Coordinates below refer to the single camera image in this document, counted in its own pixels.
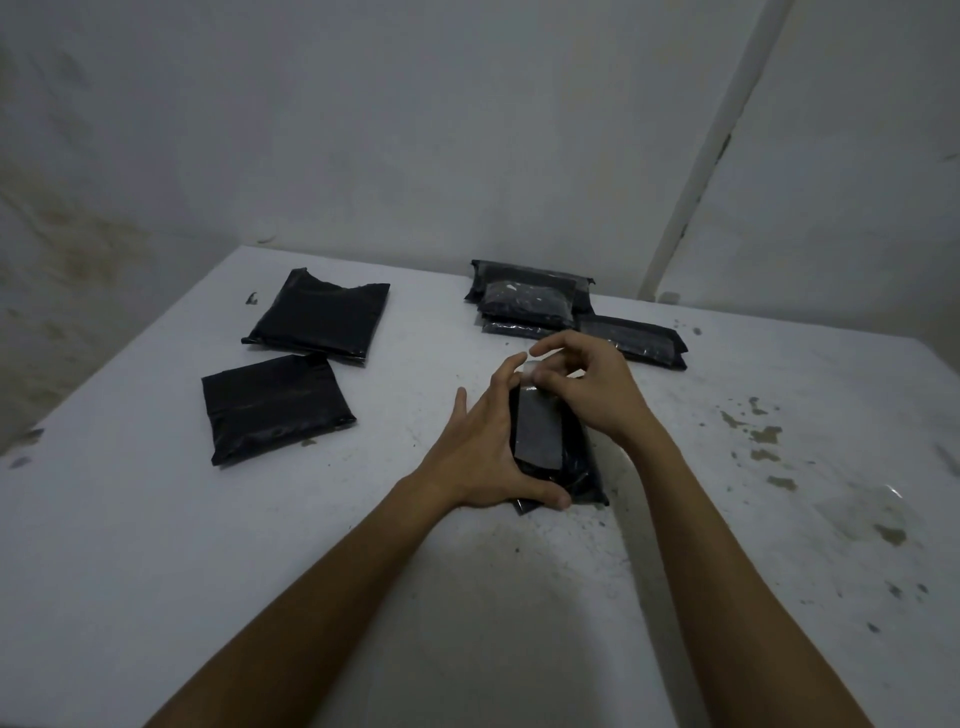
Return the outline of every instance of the black plastic bag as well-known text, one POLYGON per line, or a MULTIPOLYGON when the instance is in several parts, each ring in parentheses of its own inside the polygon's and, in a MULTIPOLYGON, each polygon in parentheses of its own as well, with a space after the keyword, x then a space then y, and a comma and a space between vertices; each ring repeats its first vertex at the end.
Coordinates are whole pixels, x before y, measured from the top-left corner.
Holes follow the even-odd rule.
POLYGON ((528 268, 525 265, 497 263, 492 260, 472 260, 470 263, 473 265, 473 285, 467 292, 467 296, 464 298, 465 301, 480 303, 484 293, 487 291, 487 283, 491 280, 509 280, 518 272, 521 274, 537 273, 554 279, 572 280, 575 288, 573 312, 593 313, 593 306, 590 303, 590 284, 595 281, 592 278, 577 276, 573 273, 560 273, 558 271, 547 271, 541 268, 528 268))
POLYGON ((631 361, 686 369, 681 356, 687 351, 686 344, 673 328, 593 314, 577 317, 577 328, 590 336, 607 339, 631 361))
POLYGON ((522 321, 511 321, 510 319, 498 319, 492 316, 484 316, 483 332, 498 333, 502 336, 516 336, 521 339, 540 339, 549 336, 551 333, 557 333, 558 328, 547 328, 537 324, 527 324, 522 321))
MULTIPOLYGON (((516 412, 519 405, 519 395, 519 387, 513 389, 510 393, 511 452, 516 448, 516 412)), ((516 465, 524 474, 540 480, 552 480, 562 486, 564 490, 570 493, 570 498, 574 503, 610 505, 610 501, 603 491, 603 480, 600 478, 600 471, 597 469, 596 460, 593 457, 593 448, 584 432, 584 426, 563 400, 560 400, 560 417, 564 434, 563 467, 558 471, 549 470, 515 459, 516 465)), ((538 500, 528 498, 518 498, 514 501, 514 508, 520 516, 540 508, 541 505, 542 503, 538 500)))
POLYGON ((574 328, 571 279, 516 271, 510 279, 490 280, 477 310, 486 316, 546 328, 574 328))
POLYGON ((365 363, 389 291, 390 283, 341 288, 315 279, 306 268, 296 268, 250 336, 241 341, 365 363))
POLYGON ((206 414, 213 429, 214 465, 356 422, 321 353, 291 354, 205 376, 206 414))

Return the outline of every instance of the white table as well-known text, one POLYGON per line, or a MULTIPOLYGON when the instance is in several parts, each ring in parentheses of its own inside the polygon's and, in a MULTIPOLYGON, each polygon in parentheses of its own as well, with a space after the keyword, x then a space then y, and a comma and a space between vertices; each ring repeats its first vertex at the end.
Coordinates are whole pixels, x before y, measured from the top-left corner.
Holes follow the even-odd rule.
MULTIPOLYGON (((0 462, 0 723, 140 724, 358 523, 456 387, 476 397, 530 343, 481 333, 467 289, 241 248, 46 418, 0 462), (367 368, 333 365, 358 425, 213 468, 201 376, 277 355, 239 340, 304 265, 393 285, 367 368)), ((871 719, 957 724, 960 378, 908 339, 593 300, 679 327, 689 371, 634 364, 636 379, 871 719), (766 426, 777 444, 751 440, 766 426)), ((318 725, 703 721, 636 476, 593 439, 612 508, 451 515, 318 725)))

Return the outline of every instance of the left hand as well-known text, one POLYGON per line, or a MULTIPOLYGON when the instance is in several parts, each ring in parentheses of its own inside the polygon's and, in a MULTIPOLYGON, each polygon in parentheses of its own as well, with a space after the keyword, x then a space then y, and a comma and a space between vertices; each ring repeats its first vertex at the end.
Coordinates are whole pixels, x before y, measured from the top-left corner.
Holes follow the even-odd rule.
POLYGON ((567 491, 521 473, 510 452, 509 393, 520 382, 516 368, 526 358, 526 352, 508 357, 469 411, 467 390, 457 390, 444 431, 409 476, 439 489, 449 508, 482 508, 521 497, 559 510, 570 505, 567 491))

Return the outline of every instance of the forearm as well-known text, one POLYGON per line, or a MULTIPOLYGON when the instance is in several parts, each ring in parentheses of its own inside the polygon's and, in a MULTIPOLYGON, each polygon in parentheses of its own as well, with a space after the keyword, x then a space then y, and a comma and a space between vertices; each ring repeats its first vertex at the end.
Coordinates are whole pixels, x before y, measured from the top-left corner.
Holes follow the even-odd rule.
POLYGON ((384 594, 448 508, 433 484, 401 480, 343 541, 214 655, 148 726, 306 724, 384 594))
POLYGON ((717 724, 869 725, 651 415, 624 442, 650 505, 684 641, 717 724))

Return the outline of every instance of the hand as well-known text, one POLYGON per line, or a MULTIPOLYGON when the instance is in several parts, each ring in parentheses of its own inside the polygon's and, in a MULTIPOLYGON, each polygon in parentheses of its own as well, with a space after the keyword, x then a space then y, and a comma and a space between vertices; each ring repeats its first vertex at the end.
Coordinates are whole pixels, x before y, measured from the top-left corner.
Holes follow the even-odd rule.
POLYGON ((653 419, 627 360, 609 341, 561 331, 540 339, 530 354, 541 356, 553 349, 560 350, 539 364, 534 384, 563 398, 584 423, 624 447, 638 425, 653 419), (586 374, 567 376, 580 369, 586 374))
POLYGON ((467 390, 457 390, 449 422, 410 476, 439 488, 449 508, 485 507, 521 497, 560 510, 570 505, 567 491, 521 473, 510 452, 509 393, 520 382, 516 368, 526 358, 526 352, 508 357, 469 411, 467 390))

